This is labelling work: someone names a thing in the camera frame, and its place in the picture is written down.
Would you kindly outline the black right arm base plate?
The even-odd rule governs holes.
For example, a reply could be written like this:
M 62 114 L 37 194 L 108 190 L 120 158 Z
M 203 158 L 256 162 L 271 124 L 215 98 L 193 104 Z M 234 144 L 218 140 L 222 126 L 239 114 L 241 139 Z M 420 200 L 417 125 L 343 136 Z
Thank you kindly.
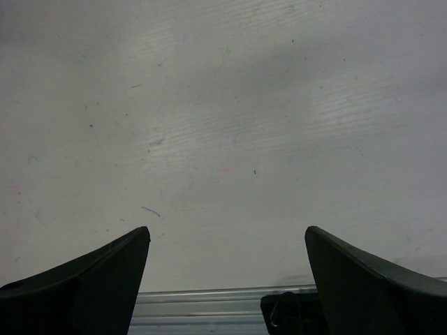
M 261 298 L 260 308 L 271 335 L 328 335 L 318 294 L 284 292 Z

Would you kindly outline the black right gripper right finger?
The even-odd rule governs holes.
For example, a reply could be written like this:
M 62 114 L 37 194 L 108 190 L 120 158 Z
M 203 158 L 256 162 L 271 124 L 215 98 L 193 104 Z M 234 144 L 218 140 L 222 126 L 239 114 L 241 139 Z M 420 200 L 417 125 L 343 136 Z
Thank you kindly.
M 331 334 L 445 334 L 446 282 L 372 255 L 325 230 L 305 232 Z

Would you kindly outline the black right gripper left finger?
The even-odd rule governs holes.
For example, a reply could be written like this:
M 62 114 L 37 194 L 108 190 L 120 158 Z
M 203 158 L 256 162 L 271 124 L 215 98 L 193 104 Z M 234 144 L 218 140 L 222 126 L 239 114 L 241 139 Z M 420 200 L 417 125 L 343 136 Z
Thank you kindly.
M 88 254 L 1 287 L 2 334 L 127 334 L 149 251 L 136 228 Z

